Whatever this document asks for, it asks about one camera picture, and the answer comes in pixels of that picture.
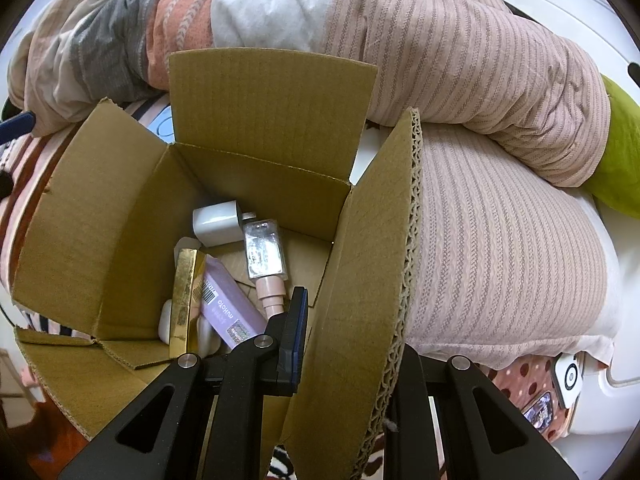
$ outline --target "open cardboard box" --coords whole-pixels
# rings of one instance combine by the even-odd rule
[[[284,442],[301,480],[357,476],[382,431],[415,275],[417,113],[351,187],[375,67],[261,49],[170,63],[177,142],[102,102],[50,178],[20,254],[15,301],[94,339],[18,330],[20,347],[95,436],[166,366],[158,320],[193,209],[236,199],[278,220],[289,285],[306,286],[314,305],[299,393],[265,399],[263,470]],[[212,254],[246,278],[241,244]]]

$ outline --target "purple box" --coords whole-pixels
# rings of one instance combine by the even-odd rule
[[[207,255],[202,314],[231,348],[264,333],[267,321],[244,295],[219,259]]]

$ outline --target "green cushion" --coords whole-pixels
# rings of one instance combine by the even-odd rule
[[[609,137],[583,187],[610,208],[640,218],[640,107],[611,79],[602,79],[611,104]]]

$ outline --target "black bracket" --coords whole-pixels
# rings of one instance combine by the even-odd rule
[[[439,480],[429,396],[447,480],[577,480],[573,470],[469,359],[447,362],[404,346],[385,431],[385,480]]]
[[[181,355],[60,473],[59,480],[194,479],[215,396],[203,478],[256,480],[262,398],[298,389],[306,334],[306,288],[263,335],[225,356]]]

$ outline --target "pink knit fabric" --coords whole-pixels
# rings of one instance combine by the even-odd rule
[[[146,26],[148,82],[169,89],[169,54],[212,46],[211,0],[160,0]]]
[[[595,171],[610,108],[577,44],[511,14],[502,0],[334,0],[322,54],[378,67],[367,119],[407,107],[429,123],[496,140],[554,186]]]

